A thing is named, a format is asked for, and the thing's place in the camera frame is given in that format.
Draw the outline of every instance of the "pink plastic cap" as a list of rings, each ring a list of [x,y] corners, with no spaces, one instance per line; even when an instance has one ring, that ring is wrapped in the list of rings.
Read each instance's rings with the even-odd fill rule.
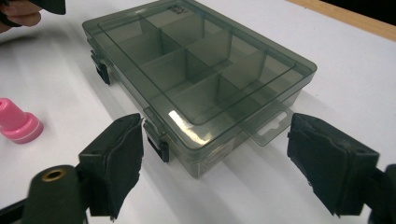
[[[21,111],[7,98],[0,98],[0,133],[3,136],[23,144],[36,139],[43,129],[43,124],[33,114]]]

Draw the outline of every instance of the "black clamp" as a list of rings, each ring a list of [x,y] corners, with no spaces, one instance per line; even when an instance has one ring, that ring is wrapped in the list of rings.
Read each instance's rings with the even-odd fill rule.
[[[83,224],[87,208],[114,220],[139,179],[142,157],[140,115],[117,119],[79,154],[77,167],[37,174],[26,200],[0,210],[0,223]]]
[[[65,0],[30,0],[30,2],[37,5],[38,7],[47,10],[50,13],[58,14],[58,15],[66,14]],[[4,4],[7,7],[9,7],[9,0],[0,0],[0,4]],[[7,15],[3,14],[1,11],[0,11],[0,22],[2,22],[7,26],[20,27],[19,24],[10,21],[7,18]]]
[[[378,152],[307,115],[293,115],[288,137],[288,156],[332,214],[358,216],[366,203],[370,224],[396,224],[396,164],[376,169]]]

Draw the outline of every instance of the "clear plastic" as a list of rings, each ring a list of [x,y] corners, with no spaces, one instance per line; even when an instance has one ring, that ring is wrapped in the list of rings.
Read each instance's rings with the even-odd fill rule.
[[[194,1],[159,1],[83,27],[95,55],[141,106],[158,138],[151,140],[168,143],[193,176],[248,135],[263,146],[282,132],[288,107],[317,69]],[[257,134],[282,111],[286,122]]]

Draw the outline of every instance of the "white table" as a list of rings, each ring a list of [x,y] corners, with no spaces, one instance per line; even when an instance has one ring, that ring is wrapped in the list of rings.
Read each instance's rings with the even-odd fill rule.
[[[0,35],[0,97],[37,115],[44,132],[16,145],[0,136],[0,208],[27,195],[35,174],[78,164],[78,153],[114,119],[138,112],[118,83],[97,76],[81,24],[148,1],[67,1],[33,28]],[[292,110],[324,119],[396,162],[396,43],[286,1],[199,2],[318,65]],[[286,155],[283,132],[266,147],[247,140],[194,179],[178,161],[162,163],[144,141],[141,177],[116,223],[366,223],[333,217]],[[111,223],[90,217],[92,224]]]

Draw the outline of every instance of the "box lid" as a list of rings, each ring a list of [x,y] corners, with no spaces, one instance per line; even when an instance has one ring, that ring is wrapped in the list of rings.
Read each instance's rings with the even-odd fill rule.
[[[257,137],[317,69],[194,1],[159,1],[83,27],[95,52],[142,98],[139,104],[190,149],[237,126]]]

